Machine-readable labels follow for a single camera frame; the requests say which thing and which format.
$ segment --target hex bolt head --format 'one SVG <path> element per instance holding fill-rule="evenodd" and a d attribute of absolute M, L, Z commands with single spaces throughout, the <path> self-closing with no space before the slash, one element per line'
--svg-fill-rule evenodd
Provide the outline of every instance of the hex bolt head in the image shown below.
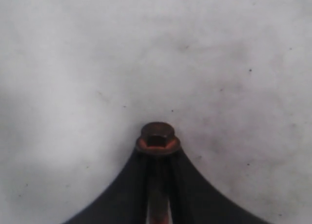
<path fill-rule="evenodd" d="M 168 123 L 151 122 L 143 126 L 136 148 L 149 155 L 168 155 L 180 149 L 180 140 L 175 136 L 174 128 Z"/>

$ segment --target dark spot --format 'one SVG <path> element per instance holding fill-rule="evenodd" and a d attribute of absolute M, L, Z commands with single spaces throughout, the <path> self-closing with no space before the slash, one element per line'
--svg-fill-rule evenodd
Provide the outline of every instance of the dark spot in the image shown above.
<path fill-rule="evenodd" d="M 149 136 L 147 138 L 147 146 L 148 147 L 165 147 L 166 146 L 166 138 L 162 136 Z"/>

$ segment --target white concrete surface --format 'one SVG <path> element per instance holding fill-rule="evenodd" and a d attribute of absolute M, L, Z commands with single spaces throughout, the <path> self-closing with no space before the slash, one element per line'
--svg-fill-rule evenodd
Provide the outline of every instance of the white concrete surface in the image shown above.
<path fill-rule="evenodd" d="M 59 224 L 174 125 L 220 191 L 312 222 L 312 0 L 0 0 L 0 223 Z"/>

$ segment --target black plastic bracket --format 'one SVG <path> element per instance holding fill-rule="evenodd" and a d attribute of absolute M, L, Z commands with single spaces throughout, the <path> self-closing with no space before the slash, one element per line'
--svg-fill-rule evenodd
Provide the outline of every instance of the black plastic bracket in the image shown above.
<path fill-rule="evenodd" d="M 66 224 L 267 224 L 217 191 L 196 170 L 174 129 L 145 125 L 122 172 Z"/>

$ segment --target bolt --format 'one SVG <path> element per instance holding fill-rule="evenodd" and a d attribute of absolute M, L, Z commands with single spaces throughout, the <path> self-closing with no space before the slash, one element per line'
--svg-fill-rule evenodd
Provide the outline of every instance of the bolt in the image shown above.
<path fill-rule="evenodd" d="M 165 156 L 180 149 L 180 140 L 175 136 L 174 128 L 165 122 L 151 122 L 143 126 L 141 136 L 136 141 L 138 151 Z"/>

